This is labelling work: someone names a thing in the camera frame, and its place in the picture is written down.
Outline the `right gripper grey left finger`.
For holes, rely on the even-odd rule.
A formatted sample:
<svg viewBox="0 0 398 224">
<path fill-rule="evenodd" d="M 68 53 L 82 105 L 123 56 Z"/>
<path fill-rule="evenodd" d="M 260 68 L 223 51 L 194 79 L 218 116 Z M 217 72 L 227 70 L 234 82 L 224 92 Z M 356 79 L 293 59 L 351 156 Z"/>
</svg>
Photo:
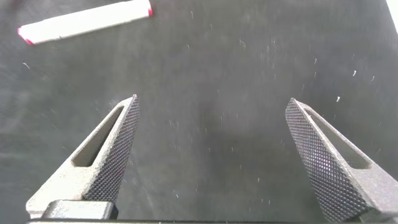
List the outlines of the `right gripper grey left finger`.
<svg viewBox="0 0 398 224">
<path fill-rule="evenodd" d="M 26 202 L 39 218 L 56 200 L 115 202 L 139 122 L 136 94 L 120 101 Z"/>
</svg>

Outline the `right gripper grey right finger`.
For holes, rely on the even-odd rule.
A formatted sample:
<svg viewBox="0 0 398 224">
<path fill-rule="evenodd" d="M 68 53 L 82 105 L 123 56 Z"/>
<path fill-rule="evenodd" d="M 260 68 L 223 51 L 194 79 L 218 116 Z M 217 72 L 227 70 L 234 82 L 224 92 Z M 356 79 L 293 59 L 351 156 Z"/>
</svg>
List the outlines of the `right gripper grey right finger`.
<svg viewBox="0 0 398 224">
<path fill-rule="evenodd" d="M 397 181 L 308 105 L 291 98 L 285 120 L 325 218 L 397 222 Z"/>
</svg>

